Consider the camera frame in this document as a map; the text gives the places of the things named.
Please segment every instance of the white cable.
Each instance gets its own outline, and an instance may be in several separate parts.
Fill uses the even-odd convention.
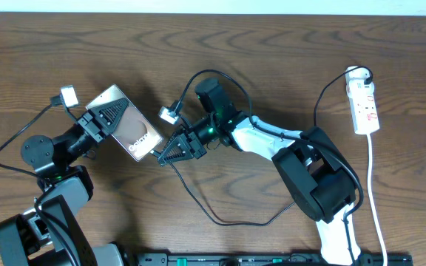
[[[374,224],[376,225],[377,237],[382,250],[382,266],[388,265],[388,254],[385,250],[384,238],[382,237],[381,226],[377,219],[376,205],[374,204],[373,188],[372,188],[372,171],[373,171],[373,145],[371,142],[371,134],[366,134],[368,137],[368,151],[369,151],[369,166],[368,166],[368,194],[369,203],[371,204],[371,211],[373,213]]]

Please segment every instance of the connector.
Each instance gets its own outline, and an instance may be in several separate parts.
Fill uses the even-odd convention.
[[[57,96],[51,97],[50,104],[52,104],[52,106],[54,107],[62,105],[63,104],[62,96],[57,95]]]
[[[374,99],[374,83],[372,74],[366,68],[353,70],[345,75],[346,93],[351,105],[354,132],[356,134],[370,134],[379,129],[376,101]]]
[[[60,88],[61,99],[65,107],[72,108],[78,106],[77,94],[73,85],[63,86]]]
[[[170,111],[167,107],[162,106],[159,111],[159,117],[163,120],[175,125],[178,122],[179,116],[174,111]]]

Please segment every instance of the white arm segment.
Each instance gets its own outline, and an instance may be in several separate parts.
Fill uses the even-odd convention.
[[[102,247],[94,247],[96,263],[98,265],[123,266],[123,259],[118,247],[114,244],[106,244]]]
[[[253,116],[252,120],[257,122],[257,125],[276,132],[284,133],[286,136],[300,137],[301,131],[288,131],[269,125],[262,122],[257,116]],[[264,133],[255,129],[249,122],[249,118],[241,121],[236,125],[236,129],[232,132],[234,141],[243,151],[250,151],[258,154],[267,160],[272,160],[272,157],[281,149],[289,147],[295,140],[281,140],[280,137]]]
[[[349,211],[353,208],[353,203],[346,205],[337,214],[334,215],[333,221],[326,223],[323,221],[317,222],[317,228],[319,237],[322,240],[321,254],[325,261],[329,264],[335,265],[351,265],[351,255],[348,250],[348,240],[346,239],[345,223],[343,222],[343,216],[345,211]],[[353,227],[353,214],[348,216],[348,228],[351,239],[351,249],[353,251],[354,259],[358,259],[361,254],[361,249],[356,243],[354,237]]]

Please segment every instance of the white robotic arm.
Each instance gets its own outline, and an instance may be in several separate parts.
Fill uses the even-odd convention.
[[[261,128],[278,134],[284,133],[287,136],[300,137],[301,131],[287,131],[276,126],[272,126],[261,121],[257,116],[253,116],[252,119]],[[236,129],[231,134],[240,149],[258,154],[267,160],[272,160],[272,157],[280,149],[287,148],[295,142],[294,140],[281,139],[280,137],[276,137],[272,134],[268,134],[254,128],[248,118],[238,123]],[[308,158],[304,163],[304,167],[311,163],[312,160]],[[348,250],[345,225],[342,221],[344,213],[352,208],[352,203],[350,205],[346,205],[334,215],[333,221],[329,223],[322,220],[317,222],[318,233],[322,241],[321,254],[327,263],[335,265],[351,265],[352,263]],[[361,254],[361,250],[354,237],[351,215],[348,217],[348,221],[353,256],[354,259],[357,259]]]

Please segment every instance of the robotic arm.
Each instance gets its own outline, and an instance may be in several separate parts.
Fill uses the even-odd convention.
[[[350,265],[352,261],[342,219],[356,199],[356,186],[344,169],[347,166],[353,171],[352,168],[326,133],[318,127],[306,132],[287,131],[267,124],[257,116],[250,119],[244,112],[236,110],[216,78],[201,81],[195,87],[195,93],[206,116],[193,126],[180,125],[160,153],[158,162],[164,166],[181,160],[199,159],[206,154],[203,146],[214,140],[271,160],[296,204],[317,222],[323,258],[328,263]],[[341,164],[328,152],[290,138],[326,146]],[[322,165],[309,173],[307,167],[318,161],[322,161]],[[360,249],[352,224],[350,230],[353,255],[357,259]]]
[[[79,157],[88,157],[93,146],[114,132],[128,100],[122,98],[89,109],[78,119],[69,110],[78,105],[72,86],[62,88],[51,102],[52,106],[63,104],[75,123],[53,139],[35,135],[24,141],[21,156],[40,177],[38,185],[44,193],[34,208],[0,222],[3,264],[127,265],[124,252],[116,244],[91,248],[83,235],[75,215],[91,199],[93,184],[84,166],[70,165]],[[48,219],[44,221],[41,214]],[[50,243],[52,250],[28,259]]]

